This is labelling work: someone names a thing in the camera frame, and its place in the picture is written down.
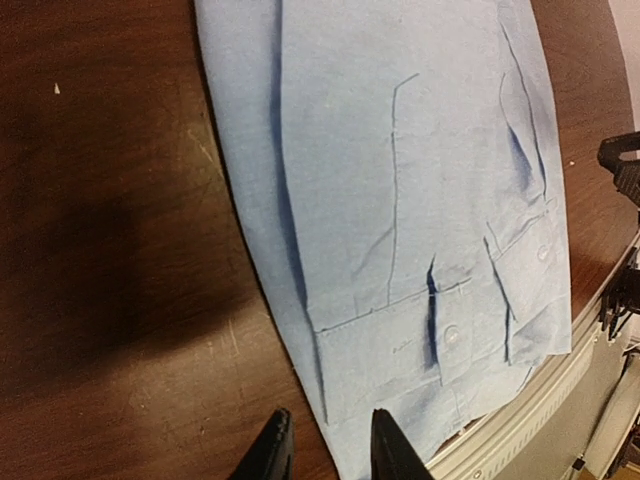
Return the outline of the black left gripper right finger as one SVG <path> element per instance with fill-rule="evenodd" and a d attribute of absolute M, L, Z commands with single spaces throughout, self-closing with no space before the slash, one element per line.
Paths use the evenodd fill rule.
<path fill-rule="evenodd" d="M 391 413 L 375 409 L 371 422 L 371 478 L 373 480 L 433 480 Z"/>

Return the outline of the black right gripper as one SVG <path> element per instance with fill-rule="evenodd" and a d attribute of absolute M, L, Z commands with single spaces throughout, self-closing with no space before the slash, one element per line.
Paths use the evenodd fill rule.
<path fill-rule="evenodd" d="M 604 139 L 598 150 L 601 167 L 613 175 L 616 190 L 640 207 L 639 160 L 624 160 L 623 153 L 639 151 L 639 132 L 626 133 Z"/>

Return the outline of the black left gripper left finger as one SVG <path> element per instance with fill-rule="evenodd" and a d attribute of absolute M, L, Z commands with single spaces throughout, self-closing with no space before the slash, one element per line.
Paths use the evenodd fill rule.
<path fill-rule="evenodd" d="M 276 409 L 234 470 L 239 480 L 293 478 L 294 425 L 291 413 Z"/>

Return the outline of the light blue long sleeve shirt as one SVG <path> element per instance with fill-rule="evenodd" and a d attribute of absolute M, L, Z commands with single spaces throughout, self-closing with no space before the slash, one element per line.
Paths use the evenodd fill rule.
<path fill-rule="evenodd" d="M 343 479 L 423 460 L 571 349 L 563 169 L 527 1 L 199 1 L 241 227 Z"/>

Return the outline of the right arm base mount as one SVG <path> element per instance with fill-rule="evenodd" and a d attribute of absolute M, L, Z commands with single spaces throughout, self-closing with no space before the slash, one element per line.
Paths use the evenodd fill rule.
<path fill-rule="evenodd" d="M 603 292 L 599 321 L 607 340 L 615 340 L 633 315 L 639 314 L 639 270 L 626 266 Z"/>

